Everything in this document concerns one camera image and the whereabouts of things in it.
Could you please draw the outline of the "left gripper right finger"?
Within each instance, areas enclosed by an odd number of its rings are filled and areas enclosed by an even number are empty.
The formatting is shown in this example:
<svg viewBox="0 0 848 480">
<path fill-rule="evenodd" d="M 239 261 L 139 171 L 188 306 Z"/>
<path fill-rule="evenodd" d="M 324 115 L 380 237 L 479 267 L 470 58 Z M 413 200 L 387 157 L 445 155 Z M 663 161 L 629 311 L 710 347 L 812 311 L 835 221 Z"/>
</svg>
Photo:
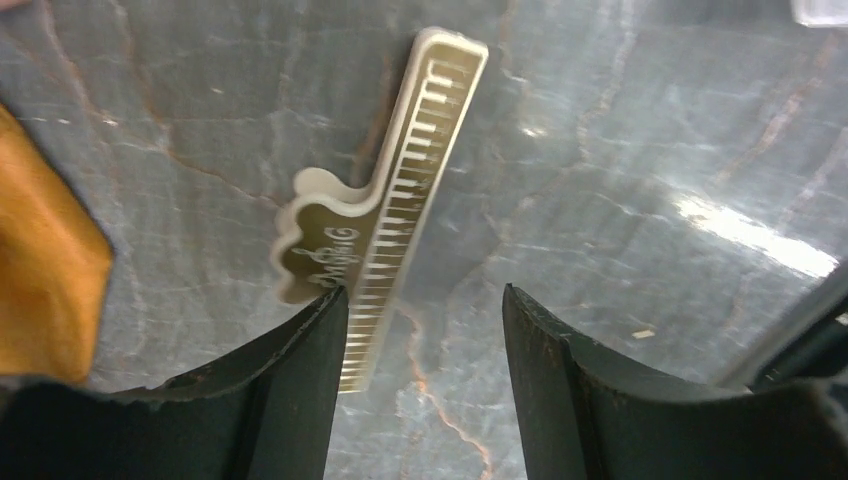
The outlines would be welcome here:
<svg viewBox="0 0 848 480">
<path fill-rule="evenodd" d="M 502 318 L 531 479 L 843 479 L 847 386 L 751 392 L 649 367 L 507 285 Z"/>
</svg>

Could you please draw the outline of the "wooden bag clip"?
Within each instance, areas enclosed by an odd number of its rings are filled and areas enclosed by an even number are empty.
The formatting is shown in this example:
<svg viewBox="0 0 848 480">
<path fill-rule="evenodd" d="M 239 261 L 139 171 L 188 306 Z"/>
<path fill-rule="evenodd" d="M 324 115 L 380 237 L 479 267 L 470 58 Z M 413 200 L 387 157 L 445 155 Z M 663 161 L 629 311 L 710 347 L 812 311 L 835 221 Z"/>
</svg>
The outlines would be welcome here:
<svg viewBox="0 0 848 480">
<path fill-rule="evenodd" d="M 277 215 L 270 260 L 282 301 L 347 290 L 343 393 L 371 383 L 394 301 L 488 58 L 481 41 L 440 27 L 421 30 L 370 181 L 353 188 L 328 170 L 305 168 Z"/>
</svg>

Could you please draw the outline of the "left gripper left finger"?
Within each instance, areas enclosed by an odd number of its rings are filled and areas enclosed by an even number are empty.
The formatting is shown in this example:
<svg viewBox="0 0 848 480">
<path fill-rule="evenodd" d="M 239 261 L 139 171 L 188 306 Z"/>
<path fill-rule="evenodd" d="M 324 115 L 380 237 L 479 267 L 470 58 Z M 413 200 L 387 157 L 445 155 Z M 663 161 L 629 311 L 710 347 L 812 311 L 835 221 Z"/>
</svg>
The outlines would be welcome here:
<svg viewBox="0 0 848 480">
<path fill-rule="evenodd" d="M 333 289 L 291 319 L 153 388 L 1 381 L 5 479 L 320 479 L 348 324 Z"/>
</svg>

